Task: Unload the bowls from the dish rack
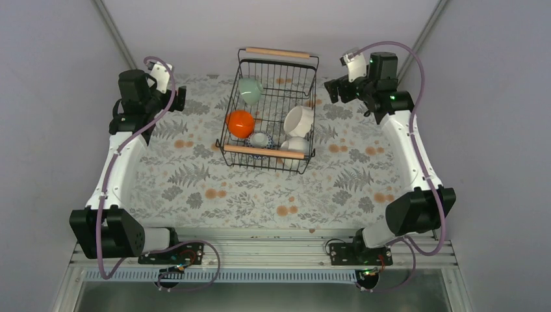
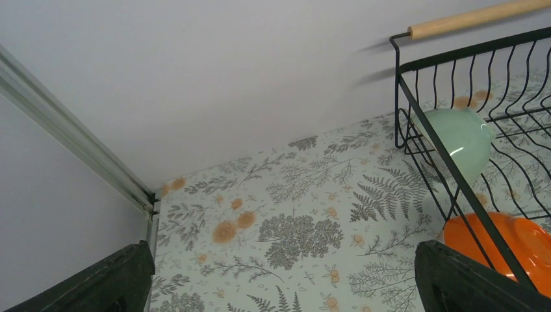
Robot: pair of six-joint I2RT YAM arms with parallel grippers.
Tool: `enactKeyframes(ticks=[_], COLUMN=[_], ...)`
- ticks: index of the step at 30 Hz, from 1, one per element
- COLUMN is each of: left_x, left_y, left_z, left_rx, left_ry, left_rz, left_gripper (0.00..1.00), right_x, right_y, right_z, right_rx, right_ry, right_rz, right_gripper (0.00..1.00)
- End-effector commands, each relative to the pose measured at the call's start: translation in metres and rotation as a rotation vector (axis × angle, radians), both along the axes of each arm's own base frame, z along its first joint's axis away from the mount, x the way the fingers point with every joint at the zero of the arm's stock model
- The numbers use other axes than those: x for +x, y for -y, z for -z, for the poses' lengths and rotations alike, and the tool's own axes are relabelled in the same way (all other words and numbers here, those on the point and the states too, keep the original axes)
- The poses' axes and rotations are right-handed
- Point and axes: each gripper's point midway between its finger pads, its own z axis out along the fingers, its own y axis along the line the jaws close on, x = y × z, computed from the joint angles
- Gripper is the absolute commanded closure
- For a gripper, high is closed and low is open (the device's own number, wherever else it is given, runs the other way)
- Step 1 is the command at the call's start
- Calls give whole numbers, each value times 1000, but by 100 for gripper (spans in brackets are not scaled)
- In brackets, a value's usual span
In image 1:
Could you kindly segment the mint green bowl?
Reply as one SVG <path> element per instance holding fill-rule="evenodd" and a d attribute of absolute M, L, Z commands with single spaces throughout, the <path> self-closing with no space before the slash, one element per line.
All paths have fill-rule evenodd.
<path fill-rule="evenodd" d="M 257 104 L 264 92 L 261 82 L 251 77 L 239 79 L 238 90 L 241 98 L 248 105 Z"/>

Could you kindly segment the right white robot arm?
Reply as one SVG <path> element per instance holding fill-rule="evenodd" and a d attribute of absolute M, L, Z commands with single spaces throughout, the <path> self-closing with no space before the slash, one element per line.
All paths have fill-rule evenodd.
<path fill-rule="evenodd" d="M 391 145 L 402 194 L 385 209 L 382 220 L 358 231 L 353 259 L 367 265 L 377 249 L 412 233 L 444 229 L 444 219 L 456 201 L 455 191 L 443 186 L 428 159 L 419 135 L 415 104 L 407 91 L 398 90 L 398 57 L 375 52 L 369 58 L 348 53 L 340 58 L 347 75 L 324 84 L 332 103 L 362 101 Z"/>

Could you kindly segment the blue patterned white bowl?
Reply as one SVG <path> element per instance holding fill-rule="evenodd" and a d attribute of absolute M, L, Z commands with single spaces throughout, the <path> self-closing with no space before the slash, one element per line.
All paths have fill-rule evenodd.
<path fill-rule="evenodd" d="M 249 148 L 272 150 L 274 148 L 274 141 L 272 136 L 268 133 L 258 131 L 252 133 L 247 139 L 245 139 L 244 145 Z"/>

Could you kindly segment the orange bowl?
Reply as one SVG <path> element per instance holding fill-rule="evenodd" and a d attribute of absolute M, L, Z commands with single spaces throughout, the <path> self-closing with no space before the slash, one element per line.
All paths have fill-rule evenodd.
<path fill-rule="evenodd" d="M 234 110 L 225 118 L 229 132 L 237 138 L 248 138 L 255 128 L 253 116 L 245 110 Z"/>

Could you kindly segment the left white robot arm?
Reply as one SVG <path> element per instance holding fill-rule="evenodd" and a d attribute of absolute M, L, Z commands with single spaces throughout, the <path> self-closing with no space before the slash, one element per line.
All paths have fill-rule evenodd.
<path fill-rule="evenodd" d="M 164 263 L 173 263 L 181 254 L 181 245 L 165 227 L 144 227 L 127 211 L 134 189 L 137 167 L 149 146 L 152 128 L 138 131 L 169 107 L 170 74 L 159 63 L 148 72 L 127 70 L 120 73 L 121 98 L 112 110 L 109 124 L 109 150 L 101 177 L 84 209 L 70 214 L 70 227 L 83 253 L 97 259 L 97 249 L 104 258 L 139 257 L 155 251 Z"/>

